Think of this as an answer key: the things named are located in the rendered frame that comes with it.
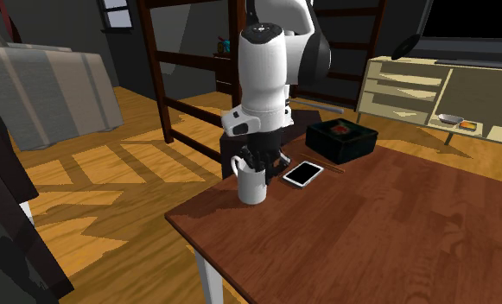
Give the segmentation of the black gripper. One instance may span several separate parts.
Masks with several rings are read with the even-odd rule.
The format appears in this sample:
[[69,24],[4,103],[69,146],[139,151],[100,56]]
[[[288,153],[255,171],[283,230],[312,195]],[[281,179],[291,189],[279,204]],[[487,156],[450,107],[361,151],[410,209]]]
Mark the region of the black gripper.
[[[265,170],[265,184],[269,185],[271,179],[282,173],[291,163],[291,158],[281,150],[281,129],[270,132],[257,132],[247,135],[247,144],[240,151],[239,156],[249,168],[256,172]],[[261,156],[265,156],[265,165]]]

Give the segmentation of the white mug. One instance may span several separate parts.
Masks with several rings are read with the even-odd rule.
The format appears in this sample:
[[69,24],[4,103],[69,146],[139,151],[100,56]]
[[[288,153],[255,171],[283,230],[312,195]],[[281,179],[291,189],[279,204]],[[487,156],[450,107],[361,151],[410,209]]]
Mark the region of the white mug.
[[266,199],[265,171],[257,172],[246,161],[235,155],[231,158],[232,171],[237,178],[238,198],[247,205],[257,205]]

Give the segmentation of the white phone black screen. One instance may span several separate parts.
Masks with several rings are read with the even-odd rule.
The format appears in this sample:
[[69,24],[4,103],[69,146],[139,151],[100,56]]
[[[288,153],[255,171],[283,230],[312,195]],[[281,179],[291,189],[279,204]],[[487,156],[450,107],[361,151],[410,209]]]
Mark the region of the white phone black screen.
[[295,187],[303,188],[320,175],[323,170],[324,168],[317,164],[310,161],[302,161],[287,172],[282,179]]

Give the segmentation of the brown wooden stick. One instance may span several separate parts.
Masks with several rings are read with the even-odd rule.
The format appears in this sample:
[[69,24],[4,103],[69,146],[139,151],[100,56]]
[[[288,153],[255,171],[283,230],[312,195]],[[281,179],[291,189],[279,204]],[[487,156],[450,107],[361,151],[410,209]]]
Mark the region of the brown wooden stick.
[[327,168],[331,171],[334,171],[336,173],[340,173],[340,174],[343,174],[346,172],[346,170],[344,170],[343,168],[338,168],[338,167],[335,167],[334,165],[331,165],[331,164],[328,164],[324,161],[320,161],[319,159],[317,158],[314,158],[310,155],[306,155],[306,154],[303,154],[303,153],[300,153],[301,156],[303,156],[305,159],[308,159],[310,161],[313,161],[313,162],[316,162],[317,164],[323,166],[324,168]]

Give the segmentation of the dark green box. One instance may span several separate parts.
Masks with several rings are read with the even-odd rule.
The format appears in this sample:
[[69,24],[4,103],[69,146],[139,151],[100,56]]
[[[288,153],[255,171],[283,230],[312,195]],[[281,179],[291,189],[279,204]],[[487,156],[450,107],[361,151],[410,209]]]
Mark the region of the dark green box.
[[339,165],[369,155],[374,150],[377,140],[376,130],[344,118],[336,118],[309,125],[305,144]]

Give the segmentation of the brown wooden table white legs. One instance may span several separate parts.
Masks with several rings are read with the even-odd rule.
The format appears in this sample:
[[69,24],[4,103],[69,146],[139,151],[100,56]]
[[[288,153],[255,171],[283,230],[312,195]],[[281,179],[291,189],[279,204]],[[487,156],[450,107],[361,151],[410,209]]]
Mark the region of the brown wooden table white legs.
[[227,178],[166,220],[250,304],[502,304],[502,145],[481,174],[376,147],[248,206]]

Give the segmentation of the window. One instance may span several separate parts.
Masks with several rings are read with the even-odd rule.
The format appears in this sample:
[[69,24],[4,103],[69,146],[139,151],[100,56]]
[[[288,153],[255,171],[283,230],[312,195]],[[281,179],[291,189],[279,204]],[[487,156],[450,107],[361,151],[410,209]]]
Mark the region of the window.
[[133,29],[128,0],[97,0],[104,32],[125,32]]

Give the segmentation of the cream sideboard with television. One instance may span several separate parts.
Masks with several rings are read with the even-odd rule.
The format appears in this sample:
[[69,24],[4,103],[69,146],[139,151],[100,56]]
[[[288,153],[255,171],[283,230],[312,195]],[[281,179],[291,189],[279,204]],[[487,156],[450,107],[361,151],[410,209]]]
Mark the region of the cream sideboard with television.
[[357,112],[502,143],[502,0],[393,0]]

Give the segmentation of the bed with grey striped blanket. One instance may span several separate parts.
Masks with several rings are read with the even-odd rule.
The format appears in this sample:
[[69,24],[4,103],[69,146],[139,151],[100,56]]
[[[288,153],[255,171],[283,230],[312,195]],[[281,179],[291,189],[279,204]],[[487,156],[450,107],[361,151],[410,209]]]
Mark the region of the bed with grey striped blanket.
[[124,123],[99,54],[11,43],[1,35],[0,117],[21,150],[45,149]]

